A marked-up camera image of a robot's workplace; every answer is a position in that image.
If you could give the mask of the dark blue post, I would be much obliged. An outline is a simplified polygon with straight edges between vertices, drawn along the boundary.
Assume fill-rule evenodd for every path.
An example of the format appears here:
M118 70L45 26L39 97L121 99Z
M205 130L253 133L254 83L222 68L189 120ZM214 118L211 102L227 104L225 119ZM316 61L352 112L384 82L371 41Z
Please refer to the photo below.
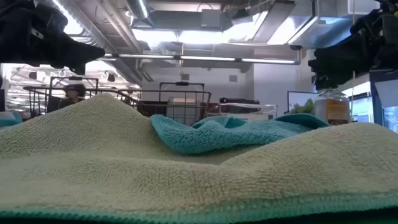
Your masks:
M398 69L369 73L374 123L398 133Z

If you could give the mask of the white board black frame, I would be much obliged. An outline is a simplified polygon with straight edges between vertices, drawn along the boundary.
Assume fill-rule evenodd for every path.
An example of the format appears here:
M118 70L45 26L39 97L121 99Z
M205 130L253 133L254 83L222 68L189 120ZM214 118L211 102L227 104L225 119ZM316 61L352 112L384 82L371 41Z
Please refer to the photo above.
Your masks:
M305 102L311 98L315 104L315 98L317 97L317 93L311 92L302 92L302 91L288 91L287 92L287 105L288 110L287 113L293 108L293 105L298 103L299 105L304 105Z

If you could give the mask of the clear spray bottle orange label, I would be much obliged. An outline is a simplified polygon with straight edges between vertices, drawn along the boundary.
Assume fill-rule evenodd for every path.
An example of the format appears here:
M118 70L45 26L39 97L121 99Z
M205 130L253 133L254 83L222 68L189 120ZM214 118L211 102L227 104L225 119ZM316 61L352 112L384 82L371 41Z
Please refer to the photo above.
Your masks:
M339 91L338 84L325 76L316 75L314 85L318 92L314 101L315 116L334 126L350 123L349 99Z

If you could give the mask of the teal microfiber towel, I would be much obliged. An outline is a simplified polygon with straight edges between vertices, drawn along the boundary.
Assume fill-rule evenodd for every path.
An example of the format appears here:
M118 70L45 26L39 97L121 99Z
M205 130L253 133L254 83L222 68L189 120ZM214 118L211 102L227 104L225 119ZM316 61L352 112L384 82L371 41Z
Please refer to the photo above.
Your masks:
M270 120L245 121L211 116L187 126L166 116L150 117L160 140L180 154L204 154L235 146L263 146L330 125L311 114L287 114Z
M22 123L21 114L18 111L0 112L0 129Z

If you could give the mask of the clear plastic organizer bin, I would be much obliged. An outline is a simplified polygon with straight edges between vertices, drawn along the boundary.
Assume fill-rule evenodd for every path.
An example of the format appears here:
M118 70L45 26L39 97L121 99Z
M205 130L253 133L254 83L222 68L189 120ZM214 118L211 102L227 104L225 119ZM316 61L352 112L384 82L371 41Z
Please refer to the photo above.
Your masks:
M231 116L245 121L265 121L274 119L278 114L276 105L259 105L245 103L220 103L220 115Z

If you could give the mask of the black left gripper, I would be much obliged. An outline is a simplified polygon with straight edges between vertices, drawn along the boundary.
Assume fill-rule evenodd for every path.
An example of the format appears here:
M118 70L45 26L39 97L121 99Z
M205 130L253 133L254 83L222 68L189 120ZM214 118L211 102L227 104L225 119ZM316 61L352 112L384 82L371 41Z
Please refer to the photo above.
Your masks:
M0 63L49 64L86 74L86 63L105 50L64 33L68 19L56 8L34 0L0 0Z

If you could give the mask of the person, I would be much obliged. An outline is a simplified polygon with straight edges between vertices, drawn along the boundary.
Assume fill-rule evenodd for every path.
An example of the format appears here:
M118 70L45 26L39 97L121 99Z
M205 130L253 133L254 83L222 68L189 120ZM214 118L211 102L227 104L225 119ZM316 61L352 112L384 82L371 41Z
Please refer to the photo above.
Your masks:
M58 105L59 109L73 105L85 99L86 87L83 84L70 84L65 86L65 98Z

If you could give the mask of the silver ceiling air duct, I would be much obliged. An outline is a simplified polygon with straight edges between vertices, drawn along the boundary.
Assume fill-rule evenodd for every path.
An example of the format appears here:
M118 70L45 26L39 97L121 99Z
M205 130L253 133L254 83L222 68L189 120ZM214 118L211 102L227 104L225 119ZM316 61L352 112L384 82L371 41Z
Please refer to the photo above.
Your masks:
M66 32L74 39L111 54L140 54L142 48L111 0L38 0L68 18Z

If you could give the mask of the long ceiling tube light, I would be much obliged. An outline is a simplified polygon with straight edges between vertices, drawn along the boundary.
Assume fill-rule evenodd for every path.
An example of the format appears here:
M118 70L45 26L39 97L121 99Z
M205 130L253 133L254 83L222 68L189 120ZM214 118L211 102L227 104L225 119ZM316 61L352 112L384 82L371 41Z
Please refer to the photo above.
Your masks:
M105 54L99 60L116 60L118 58L153 59L153 60L194 60L207 62L233 62L233 63L264 63L298 65L299 60L281 60L273 58L237 58L237 57L208 57L193 55L154 55L154 54Z

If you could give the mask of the large yellow microfiber towel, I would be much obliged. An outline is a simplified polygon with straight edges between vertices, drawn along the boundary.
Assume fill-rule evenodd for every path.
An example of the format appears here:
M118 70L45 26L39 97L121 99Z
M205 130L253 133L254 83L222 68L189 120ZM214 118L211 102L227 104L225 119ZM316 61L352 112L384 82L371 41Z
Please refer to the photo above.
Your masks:
M390 208L398 134L371 123L200 156L103 94L0 130L0 218L227 224Z

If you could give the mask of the green artificial plant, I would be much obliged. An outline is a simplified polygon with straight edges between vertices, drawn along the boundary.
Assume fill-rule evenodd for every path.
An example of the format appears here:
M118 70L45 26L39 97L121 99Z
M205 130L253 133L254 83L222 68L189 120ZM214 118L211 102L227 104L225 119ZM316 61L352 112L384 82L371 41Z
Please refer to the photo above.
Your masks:
M289 111L290 114L315 114L315 104L311 98L309 98L304 105L298 103L293 105L293 108Z

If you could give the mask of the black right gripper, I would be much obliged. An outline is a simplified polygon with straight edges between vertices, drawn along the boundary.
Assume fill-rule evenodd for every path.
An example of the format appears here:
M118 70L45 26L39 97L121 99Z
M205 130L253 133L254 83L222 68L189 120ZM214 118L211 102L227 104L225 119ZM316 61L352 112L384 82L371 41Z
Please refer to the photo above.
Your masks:
M308 61L312 72L345 82L354 72L368 73L370 67L398 70L398 9L374 9L357 19L350 32L359 36L314 51L315 58Z

